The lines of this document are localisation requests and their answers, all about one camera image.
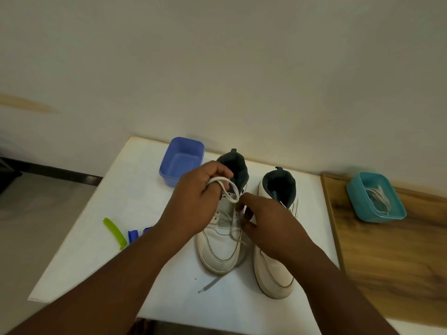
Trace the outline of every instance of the table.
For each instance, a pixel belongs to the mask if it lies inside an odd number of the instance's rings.
[[[126,234],[154,225],[172,188],[158,174],[168,145],[130,137],[65,238],[29,299],[51,302],[75,287],[118,252],[119,247],[102,220],[111,219]],[[218,154],[205,153],[203,162]],[[256,193],[262,177],[274,166],[247,161],[247,191]],[[320,177],[290,171],[299,199],[297,217],[311,239],[338,265]],[[304,291],[299,285],[284,300],[266,297],[257,285],[250,256],[211,289],[198,291],[215,279],[204,269],[194,239],[162,269],[138,316],[245,334],[320,334]],[[431,331],[433,327],[392,321],[402,334]]]

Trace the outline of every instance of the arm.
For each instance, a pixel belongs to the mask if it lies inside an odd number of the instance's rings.
[[[211,221],[220,199],[209,162],[178,182],[158,223],[84,282],[14,328],[18,334],[126,334],[166,262]]]
[[[244,232],[268,256],[283,263],[303,287],[318,327],[326,334],[397,335],[360,290],[310,240],[303,226],[275,200],[244,194]]]

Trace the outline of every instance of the gray tile floor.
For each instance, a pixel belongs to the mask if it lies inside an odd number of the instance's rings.
[[[0,194],[0,335],[44,304],[28,296],[96,187],[23,174]],[[155,334],[229,334],[158,322]]]

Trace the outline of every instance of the sneaker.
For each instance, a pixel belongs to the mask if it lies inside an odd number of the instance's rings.
[[[223,191],[213,219],[204,231],[196,235],[196,241],[204,267],[214,274],[225,275],[236,265],[239,256],[241,227],[238,225],[239,214],[234,208],[239,194],[242,195],[247,187],[249,174],[244,157],[236,149],[219,157],[217,162],[233,172],[234,177],[230,181],[236,188],[230,186],[228,192]]]
[[[295,179],[281,167],[276,169],[264,175],[259,183],[258,195],[280,202],[295,216],[298,204]],[[254,249],[253,265],[256,280],[265,295],[282,299],[292,293],[293,276],[281,262],[268,257],[258,246]]]

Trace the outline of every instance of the wall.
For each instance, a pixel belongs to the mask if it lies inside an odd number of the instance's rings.
[[[446,193],[446,0],[0,0],[8,157],[104,175],[131,134]]]

